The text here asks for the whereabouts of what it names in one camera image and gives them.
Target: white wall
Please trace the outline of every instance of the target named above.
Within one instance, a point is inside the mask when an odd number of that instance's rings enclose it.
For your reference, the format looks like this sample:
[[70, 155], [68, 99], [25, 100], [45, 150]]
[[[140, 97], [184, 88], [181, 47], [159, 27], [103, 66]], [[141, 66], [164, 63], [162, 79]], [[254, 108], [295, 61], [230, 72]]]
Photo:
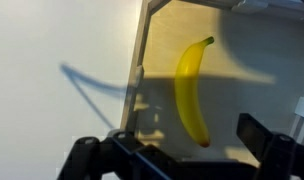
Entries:
[[[140, 7], [0, 0], [0, 179], [55, 179], [78, 137], [119, 127]], [[92, 107], [62, 67], [95, 80], [76, 80]]]

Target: yellow banana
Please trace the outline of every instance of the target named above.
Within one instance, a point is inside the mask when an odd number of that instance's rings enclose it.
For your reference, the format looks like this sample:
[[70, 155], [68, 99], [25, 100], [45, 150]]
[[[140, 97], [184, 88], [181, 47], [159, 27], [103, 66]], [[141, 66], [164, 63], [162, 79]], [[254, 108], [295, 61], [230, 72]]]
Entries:
[[210, 136], [199, 107], [198, 75], [204, 48], [213, 42], [214, 38], [209, 37], [192, 44], [181, 57], [174, 81], [181, 121], [191, 138], [203, 147], [210, 145]]

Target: banana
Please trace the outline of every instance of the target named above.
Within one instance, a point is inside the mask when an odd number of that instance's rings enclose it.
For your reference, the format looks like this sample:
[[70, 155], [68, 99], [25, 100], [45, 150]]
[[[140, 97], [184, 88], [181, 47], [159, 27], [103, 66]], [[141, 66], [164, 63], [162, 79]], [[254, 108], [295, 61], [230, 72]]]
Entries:
[[191, 138], [202, 147], [210, 145], [210, 136], [199, 107], [198, 75], [203, 51], [213, 42], [214, 38], [209, 37], [192, 44], [181, 57], [174, 80], [175, 100], [181, 121]]

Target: beige surface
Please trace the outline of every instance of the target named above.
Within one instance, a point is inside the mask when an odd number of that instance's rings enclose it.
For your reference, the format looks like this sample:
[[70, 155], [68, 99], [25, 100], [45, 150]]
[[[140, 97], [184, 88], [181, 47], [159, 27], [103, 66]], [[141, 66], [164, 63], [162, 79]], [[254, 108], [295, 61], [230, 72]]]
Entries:
[[[173, 77], [184, 50], [214, 36], [200, 69], [199, 98], [212, 137], [196, 145], [183, 129]], [[288, 133], [304, 92], [304, 24], [245, 16], [172, 1], [152, 16], [138, 90], [137, 133], [175, 157], [236, 158], [257, 164], [235, 135], [238, 114], [251, 113]]]

